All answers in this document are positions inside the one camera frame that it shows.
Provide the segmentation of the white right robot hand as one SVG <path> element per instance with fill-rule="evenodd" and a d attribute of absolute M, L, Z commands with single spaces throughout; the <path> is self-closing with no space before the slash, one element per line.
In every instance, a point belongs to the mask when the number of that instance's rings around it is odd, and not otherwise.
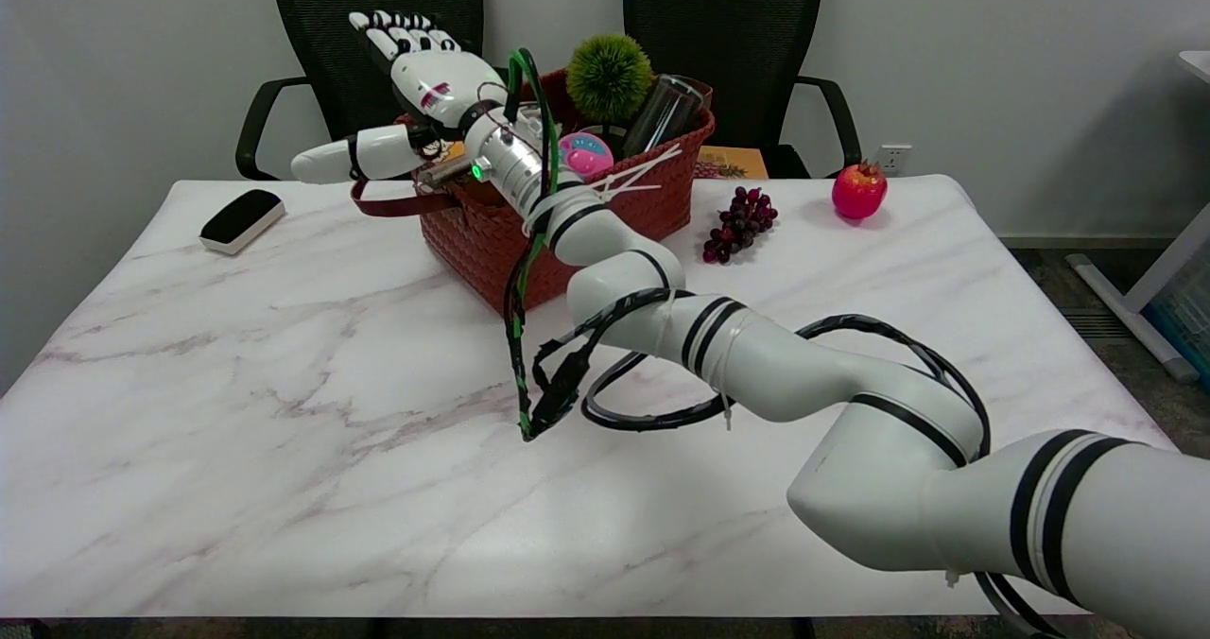
<path fill-rule="evenodd" d="M 505 104 L 503 79 L 479 54 L 462 47 L 432 16 L 419 11 L 352 11 L 347 16 L 368 57 L 388 75 L 407 125 L 352 132 L 299 152 L 290 161 L 298 182 L 390 180 L 424 168 L 426 149 L 459 142 L 484 113 Z"/>

